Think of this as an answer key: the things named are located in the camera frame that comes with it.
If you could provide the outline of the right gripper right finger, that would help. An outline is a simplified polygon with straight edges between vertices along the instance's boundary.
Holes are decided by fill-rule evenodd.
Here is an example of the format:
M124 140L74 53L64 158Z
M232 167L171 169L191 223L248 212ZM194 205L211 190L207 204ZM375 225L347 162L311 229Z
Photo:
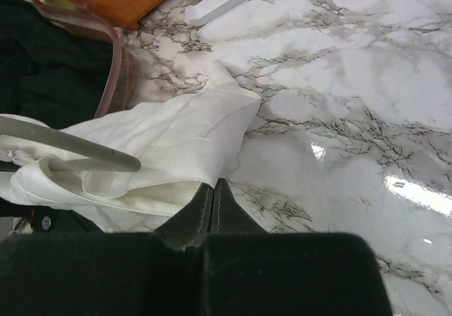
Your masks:
M213 192L208 236L268 234L236 201L228 181L220 178Z

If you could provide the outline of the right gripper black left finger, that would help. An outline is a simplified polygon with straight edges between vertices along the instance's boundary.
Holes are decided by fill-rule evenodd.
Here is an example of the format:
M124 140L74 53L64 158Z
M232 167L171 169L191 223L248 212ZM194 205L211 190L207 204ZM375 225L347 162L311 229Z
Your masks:
M213 193L212 187L202 184L191 201L168 221L155 229L155 234L174 249L199 247L208 232Z

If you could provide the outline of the white skirt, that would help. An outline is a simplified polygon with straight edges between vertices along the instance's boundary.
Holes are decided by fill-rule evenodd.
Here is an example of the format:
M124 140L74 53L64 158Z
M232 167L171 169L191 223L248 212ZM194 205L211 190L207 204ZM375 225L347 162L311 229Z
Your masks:
M218 61L197 94L67 127L69 135L129 154L136 172L52 170L54 161L77 155L61 148L1 137L1 159L18 166L1 174L1 197L20 206L74 211L107 233L143 232L185 207L198 188L214 187L239 152L261 104Z

